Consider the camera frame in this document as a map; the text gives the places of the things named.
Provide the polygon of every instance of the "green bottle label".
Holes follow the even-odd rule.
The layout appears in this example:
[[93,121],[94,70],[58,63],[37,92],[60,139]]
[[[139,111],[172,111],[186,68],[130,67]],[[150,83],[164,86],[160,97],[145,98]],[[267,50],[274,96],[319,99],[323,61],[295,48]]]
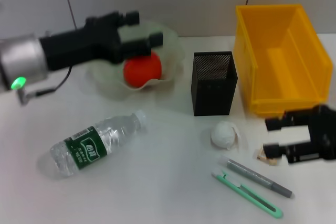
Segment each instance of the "green bottle label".
[[64,140],[79,169],[107,155],[103,141],[91,126]]

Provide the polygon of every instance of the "red ball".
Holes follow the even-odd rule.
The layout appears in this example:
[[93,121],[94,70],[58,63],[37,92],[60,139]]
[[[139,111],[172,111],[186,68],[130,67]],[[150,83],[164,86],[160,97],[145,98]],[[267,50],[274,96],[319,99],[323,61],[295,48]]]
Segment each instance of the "red ball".
[[150,56],[138,56],[127,60],[123,69],[125,81],[136,88],[151,79],[160,79],[161,72],[160,59],[153,51]]

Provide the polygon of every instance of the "white table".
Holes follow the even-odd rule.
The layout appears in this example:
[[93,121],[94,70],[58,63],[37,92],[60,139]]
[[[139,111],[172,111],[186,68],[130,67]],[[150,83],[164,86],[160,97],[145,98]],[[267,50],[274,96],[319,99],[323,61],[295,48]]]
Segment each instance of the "white table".
[[[320,37],[335,63],[336,35]],[[262,119],[244,113],[238,89],[230,116],[193,116],[193,53],[232,50],[234,37],[181,42],[184,69],[175,82],[153,90],[109,98],[96,90],[83,65],[55,94],[26,107],[19,106],[14,93],[0,96],[2,223],[279,223],[211,176],[222,153],[294,192],[295,199],[287,199],[229,171],[282,209],[283,223],[334,223],[336,162],[288,166],[283,158],[272,167],[253,158],[263,143],[308,139],[305,127],[267,133]],[[37,87],[57,84],[65,73],[54,73]],[[60,179],[54,173],[46,154],[53,144],[140,108],[150,118],[147,135],[77,176]],[[236,123],[248,147],[223,151],[211,146],[209,130],[219,120]]]

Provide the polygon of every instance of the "plastic bottle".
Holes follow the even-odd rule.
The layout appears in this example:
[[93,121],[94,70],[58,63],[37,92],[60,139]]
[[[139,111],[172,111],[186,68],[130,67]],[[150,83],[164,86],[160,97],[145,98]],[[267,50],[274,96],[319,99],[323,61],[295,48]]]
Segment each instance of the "plastic bottle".
[[113,153],[136,131],[145,127],[146,115],[141,110],[130,116],[107,118],[55,144],[50,153],[60,173],[71,176]]

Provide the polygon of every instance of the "yellow plastic bin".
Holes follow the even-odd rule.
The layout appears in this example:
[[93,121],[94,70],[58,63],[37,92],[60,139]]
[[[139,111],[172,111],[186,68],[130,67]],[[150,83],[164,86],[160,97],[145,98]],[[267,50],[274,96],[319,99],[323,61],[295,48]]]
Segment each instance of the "yellow plastic bin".
[[244,103],[263,116],[328,98],[332,62],[302,5],[237,6],[234,59]]

